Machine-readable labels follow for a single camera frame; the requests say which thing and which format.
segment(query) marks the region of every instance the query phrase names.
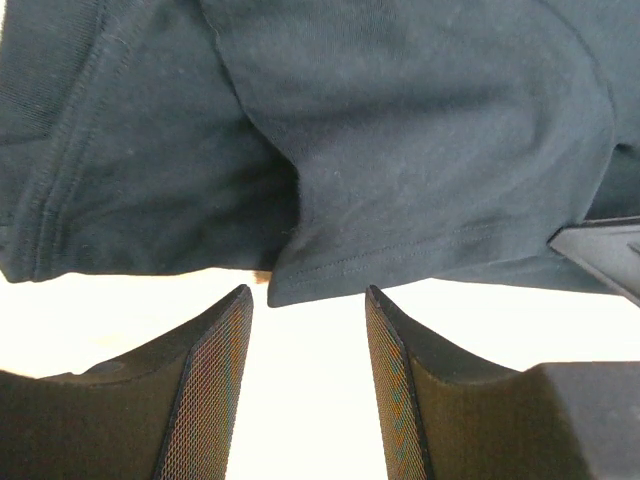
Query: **t-shirt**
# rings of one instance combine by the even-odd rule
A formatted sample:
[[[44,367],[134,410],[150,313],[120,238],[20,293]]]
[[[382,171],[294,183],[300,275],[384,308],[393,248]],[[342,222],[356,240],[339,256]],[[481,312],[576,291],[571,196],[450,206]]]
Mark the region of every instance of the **t-shirt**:
[[[637,0],[9,0],[0,268],[607,288],[547,243],[640,215]]]

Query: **white surface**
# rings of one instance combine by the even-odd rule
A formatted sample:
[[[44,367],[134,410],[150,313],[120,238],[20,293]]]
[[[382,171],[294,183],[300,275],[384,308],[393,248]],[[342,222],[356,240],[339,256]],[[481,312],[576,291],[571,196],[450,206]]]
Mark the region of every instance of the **white surface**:
[[[67,275],[0,281],[0,369],[89,366],[189,320],[249,272],[174,278]],[[384,480],[362,295],[256,308],[227,478]],[[424,281],[387,290],[459,345],[525,369],[551,360],[640,360],[640,310],[621,298]]]

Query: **folded garment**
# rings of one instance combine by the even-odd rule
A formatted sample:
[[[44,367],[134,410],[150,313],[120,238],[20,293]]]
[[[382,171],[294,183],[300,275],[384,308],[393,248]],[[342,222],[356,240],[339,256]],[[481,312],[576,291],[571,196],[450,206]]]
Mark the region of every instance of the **folded garment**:
[[[0,268],[608,292],[548,248],[640,215],[640,3],[9,0]]]

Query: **black fabric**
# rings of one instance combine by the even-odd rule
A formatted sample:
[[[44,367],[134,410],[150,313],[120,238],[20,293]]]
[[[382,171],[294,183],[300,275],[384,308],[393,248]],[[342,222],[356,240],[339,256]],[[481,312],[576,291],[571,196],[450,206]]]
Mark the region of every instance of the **black fabric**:
[[[50,2],[9,0],[3,52]],[[10,281],[273,269],[271,306],[428,277],[608,291],[547,241],[640,212],[637,1],[101,5],[64,32],[90,46],[57,61],[53,128],[0,150]]]

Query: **clothing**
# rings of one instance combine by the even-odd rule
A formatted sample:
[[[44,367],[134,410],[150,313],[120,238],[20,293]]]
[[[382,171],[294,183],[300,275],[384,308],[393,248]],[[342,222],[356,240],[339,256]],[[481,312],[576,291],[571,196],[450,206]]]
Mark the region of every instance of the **clothing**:
[[[428,277],[608,291],[547,241],[640,215],[636,0],[78,3],[8,2],[9,281],[273,269],[271,306]]]

